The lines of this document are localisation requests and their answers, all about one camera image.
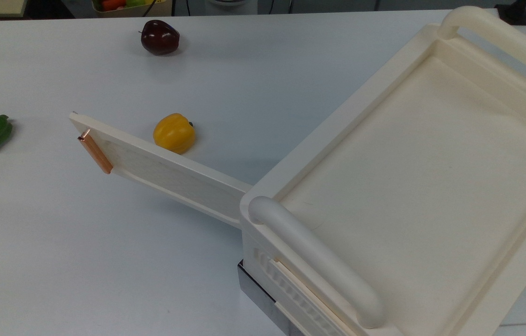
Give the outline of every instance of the black cable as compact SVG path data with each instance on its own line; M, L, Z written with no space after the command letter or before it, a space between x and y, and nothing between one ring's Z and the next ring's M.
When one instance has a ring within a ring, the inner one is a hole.
M149 5L149 8L145 11L145 14L143 14L143 17L146 17L147 16L147 13L149 13L149 11L151 10L151 8L153 7L153 5L155 5L155 2L157 0L153 0L152 4Z

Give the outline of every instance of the copper strip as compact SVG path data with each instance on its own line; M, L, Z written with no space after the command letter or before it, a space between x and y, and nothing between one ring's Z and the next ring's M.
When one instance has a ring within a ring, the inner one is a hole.
M83 134L81 134L78 137L78 141L80 141L84 149L86 149L89 152L89 155L91 155L93 160L95 160L99 168L101 168L101 170L103 170L106 174L109 174L111 173L114 166L112 166L108 158L105 157L103 151L99 149L99 146L97 146L95 140L91 138L91 136L89 135L89 131L91 131L91 128L87 128L87 130L84 131Z

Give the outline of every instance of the tray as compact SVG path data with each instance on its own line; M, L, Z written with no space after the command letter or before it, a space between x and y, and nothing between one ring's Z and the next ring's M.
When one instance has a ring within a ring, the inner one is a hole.
M526 79L458 26L526 64L455 9L242 198L246 270L310 334L491 335L526 285Z

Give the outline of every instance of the tray handle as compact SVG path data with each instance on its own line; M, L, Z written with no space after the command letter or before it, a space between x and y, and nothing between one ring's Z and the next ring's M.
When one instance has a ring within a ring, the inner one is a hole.
M356 310L359 324L378 328L385 323L385 309L377 292L280 203L257 196L250 201L251 221L265 224Z
M452 10L437 31L439 38L450 40L459 27L469 28L526 65L526 35L484 9L464 6Z

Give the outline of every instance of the red apple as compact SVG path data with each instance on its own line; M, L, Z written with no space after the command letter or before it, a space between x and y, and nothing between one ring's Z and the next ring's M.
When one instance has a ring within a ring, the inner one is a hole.
M151 20L141 32L141 44L153 55L165 55L178 49L180 34L164 21Z

